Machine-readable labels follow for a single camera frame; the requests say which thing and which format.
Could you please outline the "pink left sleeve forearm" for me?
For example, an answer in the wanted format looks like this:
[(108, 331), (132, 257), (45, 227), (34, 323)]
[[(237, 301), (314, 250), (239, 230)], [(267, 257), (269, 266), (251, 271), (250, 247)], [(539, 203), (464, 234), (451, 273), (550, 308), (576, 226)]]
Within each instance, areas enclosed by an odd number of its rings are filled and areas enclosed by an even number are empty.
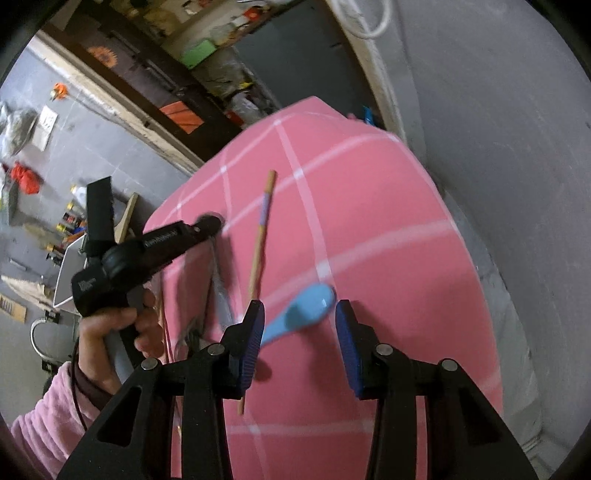
[(43, 479), (54, 479), (112, 398), (66, 362), (35, 408), (9, 425), (16, 446)]

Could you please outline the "person's left hand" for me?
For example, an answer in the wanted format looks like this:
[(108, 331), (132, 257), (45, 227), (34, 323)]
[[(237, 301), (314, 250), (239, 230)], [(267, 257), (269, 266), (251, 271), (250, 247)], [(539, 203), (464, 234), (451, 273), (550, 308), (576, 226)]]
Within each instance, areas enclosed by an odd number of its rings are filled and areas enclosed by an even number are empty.
[(134, 340), (137, 351), (145, 358), (160, 358), (164, 354), (163, 329), (154, 310), (156, 298), (148, 289), (143, 290), (142, 304), (140, 313), (132, 307), (108, 308), (81, 321), (79, 369), (108, 394), (115, 394), (121, 387), (104, 342), (109, 333), (133, 326), (138, 332)]

